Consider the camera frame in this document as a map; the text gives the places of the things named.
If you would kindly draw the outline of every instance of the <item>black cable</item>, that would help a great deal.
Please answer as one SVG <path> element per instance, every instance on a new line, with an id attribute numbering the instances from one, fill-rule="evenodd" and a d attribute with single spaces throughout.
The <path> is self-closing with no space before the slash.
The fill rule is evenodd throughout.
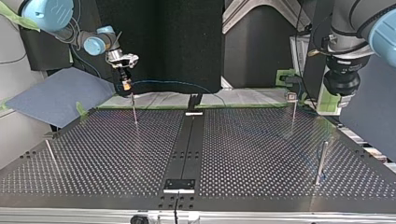
<path id="1" fill-rule="evenodd" d="M 175 214 L 175 224 L 178 224 L 178 217 L 177 217 L 178 195 L 179 195 L 179 194 L 177 194 L 177 197 L 176 197 L 175 210 L 174 210 L 174 214 Z"/>
<path id="2" fill-rule="evenodd" d="M 295 48 L 296 48 L 297 66 L 298 66 L 298 70 L 299 70 L 299 73 L 300 73 L 300 78 L 301 78 L 301 80 L 303 81 L 303 85 L 304 85 L 304 88 L 305 88 L 305 92 L 306 92 L 306 94 L 307 94 L 309 100 L 312 102 L 312 105 L 314 106 L 314 108 L 317 109 L 317 106 L 315 105 L 314 100 L 312 99 L 311 95 L 309 94 L 308 88 L 306 87 L 305 80 L 304 80 L 304 76 L 303 76 L 303 74 L 301 73 L 301 66 L 300 66 L 299 53 L 298 53 L 298 46 L 297 46 L 297 36 L 298 36 L 298 34 L 299 34 L 298 25 L 300 24 L 301 15 L 302 15 L 302 13 L 303 13 L 303 7 L 304 7 L 304 0 L 301 2 L 300 12 L 298 13 L 297 24 L 296 24 L 296 36 L 295 36 L 295 40 L 294 40 L 294 42 L 295 42 L 294 44 L 295 44 Z"/>
<path id="3" fill-rule="evenodd" d="M 349 24 L 354 30 L 355 30 L 355 27 L 352 24 L 352 17 L 353 17 L 353 13 L 355 12 L 356 7 L 359 5 L 360 2 L 361 2 L 361 0 L 356 0 L 355 3 L 353 4 L 352 8 L 349 11 Z"/>
<path id="4" fill-rule="evenodd" d="M 27 56 L 27 53 L 25 52 L 24 54 L 23 54 L 23 56 L 22 57 L 20 57 L 19 59 L 17 59 L 17 60 L 14 60 L 14 61 L 9 61 L 9 62 L 3 62 L 3 63 L 0 63 L 0 64 L 9 64 L 9 63 L 17 63 L 17 62 L 20 62 L 20 61 L 22 61 L 25 57 Z"/>
<path id="5" fill-rule="evenodd" d="M 361 25 L 361 27 L 359 27 L 358 31 L 356 32 L 357 33 L 357 37 L 358 38 L 362 38 L 361 33 L 363 32 L 364 29 L 367 28 L 367 26 L 369 26 L 372 22 L 374 22 L 374 21 L 378 20 L 379 18 L 383 17 L 385 14 L 387 14 L 388 12 L 392 11 L 395 8 L 396 8 L 396 4 L 394 4 L 394 5 L 390 6 L 390 7 L 387 7 L 385 9 L 375 13 L 374 16 L 372 16 L 370 19 L 365 21 Z"/>

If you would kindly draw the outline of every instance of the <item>metal cylinder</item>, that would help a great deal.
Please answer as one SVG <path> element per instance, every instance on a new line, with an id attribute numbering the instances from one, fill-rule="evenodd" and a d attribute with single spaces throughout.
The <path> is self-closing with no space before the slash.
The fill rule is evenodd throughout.
<path id="1" fill-rule="evenodd" d="M 20 6 L 23 3 L 24 0 L 2 0 L 6 6 L 8 6 L 11 10 L 13 10 L 15 13 L 18 14 L 18 11 L 20 10 Z"/>
<path id="2" fill-rule="evenodd" d="M 396 0 L 358 1 L 359 0 L 335 0 L 334 11 L 332 14 L 332 27 L 345 33 L 356 33 L 358 29 L 376 13 L 396 4 Z M 361 35 L 365 40 L 368 40 L 368 36 L 375 22 L 376 21 L 371 22 L 371 24 L 361 32 Z"/>

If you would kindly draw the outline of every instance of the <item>metal bracket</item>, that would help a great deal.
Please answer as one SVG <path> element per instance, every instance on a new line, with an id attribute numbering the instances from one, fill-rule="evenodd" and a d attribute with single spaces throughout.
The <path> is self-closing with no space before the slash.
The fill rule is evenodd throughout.
<path id="1" fill-rule="evenodd" d="M 193 179 L 168 179 L 163 188 L 163 193 L 193 194 L 194 189 L 195 180 Z"/>
<path id="2" fill-rule="evenodd" d="M 338 107 L 339 108 L 347 107 L 349 105 L 349 102 L 352 100 L 354 96 L 355 95 L 342 96 L 340 102 L 338 102 Z"/>
<path id="3" fill-rule="evenodd" d="M 273 7 L 294 27 L 296 26 L 301 9 L 297 0 L 233 0 L 223 15 L 223 33 L 227 34 L 249 11 L 260 6 Z M 302 11 L 298 30 L 302 31 L 310 22 L 311 20 Z"/>
<path id="4" fill-rule="evenodd" d="M 204 112 L 202 110 L 196 109 L 202 101 L 203 95 L 200 94 L 192 94 L 189 100 L 189 107 L 186 112 L 186 116 L 202 116 Z"/>

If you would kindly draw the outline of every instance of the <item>metal post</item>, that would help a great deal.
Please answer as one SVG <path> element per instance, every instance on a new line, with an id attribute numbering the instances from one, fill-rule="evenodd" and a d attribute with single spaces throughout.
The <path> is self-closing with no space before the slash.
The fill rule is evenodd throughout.
<path id="1" fill-rule="evenodd" d="M 47 144 L 47 148 L 49 149 L 49 153 L 50 153 L 52 159 L 53 159 L 53 160 L 56 160 L 56 159 L 55 159 L 55 155 L 54 155 L 53 152 L 52 152 L 52 147 L 50 146 L 50 141 L 49 141 L 48 139 L 46 139 L 46 144 Z"/>
<path id="2" fill-rule="evenodd" d="M 324 160 L 326 159 L 326 151 L 327 151 L 327 147 L 328 146 L 329 146 L 329 142 L 328 141 L 323 142 L 322 152 L 321 152 L 321 155 L 320 155 L 320 161 L 319 161 L 319 166 L 318 166 L 317 180 L 315 181 L 316 185 L 319 185 L 320 177 L 323 174 Z"/>

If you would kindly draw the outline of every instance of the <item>black strip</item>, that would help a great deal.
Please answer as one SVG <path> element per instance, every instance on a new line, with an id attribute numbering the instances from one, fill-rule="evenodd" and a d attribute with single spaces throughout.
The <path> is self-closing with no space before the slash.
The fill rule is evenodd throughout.
<path id="1" fill-rule="evenodd" d="M 186 159 L 186 150 L 191 140 L 193 117 L 185 117 L 180 130 L 180 136 L 177 139 L 173 153 L 169 159 L 166 168 L 166 174 L 163 179 L 163 186 L 167 179 L 180 179 L 183 175 L 183 167 Z"/>
<path id="2" fill-rule="evenodd" d="M 195 107 L 201 104 L 203 95 L 199 93 L 198 95 L 191 95 L 189 100 L 188 112 L 196 112 Z"/>
<path id="3" fill-rule="evenodd" d="M 186 148 L 186 162 L 183 169 L 182 179 L 196 179 L 201 173 L 202 152 L 204 146 L 205 112 L 203 116 L 194 117 L 191 128 L 191 138 Z"/>
<path id="4" fill-rule="evenodd" d="M 356 7 L 359 5 L 359 3 L 361 2 L 361 0 L 356 0 L 355 3 L 353 4 L 352 8 L 349 11 L 349 24 L 350 26 L 355 29 L 355 27 L 352 24 L 352 17 L 353 17 L 353 13 L 355 12 Z"/>
<path id="5" fill-rule="evenodd" d="M 335 29 L 333 26 L 332 26 L 332 30 L 338 35 L 356 36 L 356 33 L 347 33 L 347 32 L 344 32 L 344 31 L 340 31 L 340 30 Z"/>
<path id="6" fill-rule="evenodd" d="M 361 33 L 363 32 L 364 29 L 366 29 L 367 26 L 369 26 L 372 22 L 383 17 L 385 14 L 387 14 L 388 12 L 392 11 L 395 8 L 396 8 L 396 4 L 377 12 L 374 16 L 372 16 L 370 19 L 368 19 L 363 25 L 361 25 L 361 27 L 359 27 L 358 32 L 357 32 L 357 37 L 362 38 Z"/>

